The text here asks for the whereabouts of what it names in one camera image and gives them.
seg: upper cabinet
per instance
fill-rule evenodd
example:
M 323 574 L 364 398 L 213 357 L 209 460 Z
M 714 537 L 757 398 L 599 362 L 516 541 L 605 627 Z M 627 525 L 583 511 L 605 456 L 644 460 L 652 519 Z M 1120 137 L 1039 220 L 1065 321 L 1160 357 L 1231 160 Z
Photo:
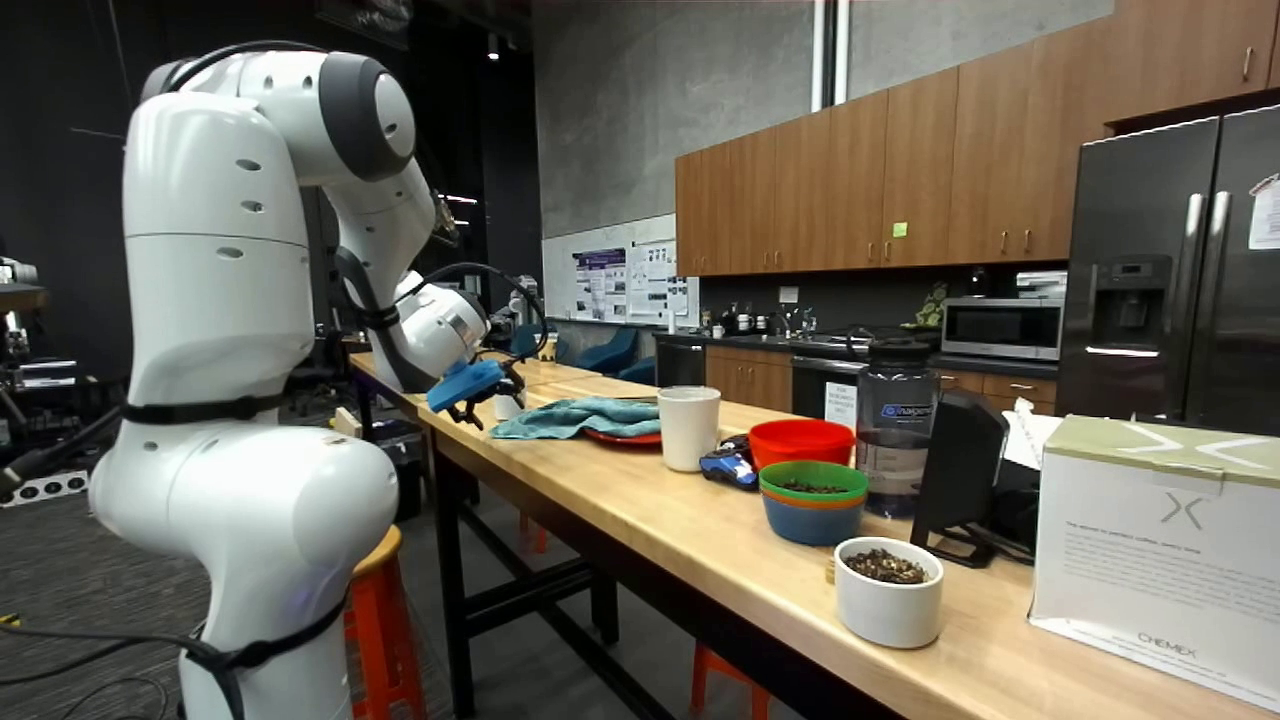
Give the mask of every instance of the upper cabinet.
M 1278 6 L 1280 0 L 1118 0 L 1106 116 L 1271 87 Z
M 1118 12 L 675 164 L 680 273 L 1070 261 L 1082 142 L 1280 87 L 1280 0 Z

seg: red bowl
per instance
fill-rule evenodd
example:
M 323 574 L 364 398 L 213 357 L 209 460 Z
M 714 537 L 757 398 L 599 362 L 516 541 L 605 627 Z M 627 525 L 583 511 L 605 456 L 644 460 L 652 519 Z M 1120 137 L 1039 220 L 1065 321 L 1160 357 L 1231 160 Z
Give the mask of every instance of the red bowl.
M 849 465 L 857 434 L 828 419 L 770 419 L 752 428 L 747 445 L 757 472 L 766 472 L 786 460 Z

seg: green bowl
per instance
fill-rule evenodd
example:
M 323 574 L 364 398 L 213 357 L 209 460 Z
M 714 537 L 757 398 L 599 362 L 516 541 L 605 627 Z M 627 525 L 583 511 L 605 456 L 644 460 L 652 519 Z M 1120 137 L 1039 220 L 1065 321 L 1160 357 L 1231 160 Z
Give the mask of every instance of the green bowl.
M 793 543 L 833 547 L 857 537 L 867 475 L 849 465 L 770 465 L 759 472 L 770 529 Z

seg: white bowl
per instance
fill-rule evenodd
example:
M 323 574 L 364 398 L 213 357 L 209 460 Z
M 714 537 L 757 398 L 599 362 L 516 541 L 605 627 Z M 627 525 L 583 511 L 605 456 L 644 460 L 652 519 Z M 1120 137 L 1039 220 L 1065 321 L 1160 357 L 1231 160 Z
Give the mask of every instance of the white bowl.
M 890 585 L 873 581 L 843 562 L 843 556 L 884 547 L 917 566 L 926 566 L 926 585 Z M 946 627 L 946 562 L 909 541 L 893 537 L 854 537 L 833 547 L 838 562 L 838 612 L 842 624 L 854 627 L 867 644 L 884 648 L 926 648 Z

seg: dark background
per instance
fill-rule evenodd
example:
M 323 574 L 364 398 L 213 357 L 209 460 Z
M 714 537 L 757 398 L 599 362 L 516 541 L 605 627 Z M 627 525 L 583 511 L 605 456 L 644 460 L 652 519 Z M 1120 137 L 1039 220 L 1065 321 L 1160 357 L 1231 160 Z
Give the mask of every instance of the dark background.
M 237 38 L 309 38 L 378 56 L 412 94 L 427 185 L 479 200 L 454 257 L 539 273 L 528 6 L 415 0 L 409 27 L 378 33 L 358 23 L 359 4 L 0 4 L 0 257 L 39 266 L 50 291 L 34 327 L 39 357 L 85 357 L 103 384 L 125 388 L 134 360 L 121 232 L 129 110 L 158 63 Z M 334 239 L 323 204 L 309 209 L 317 237 Z

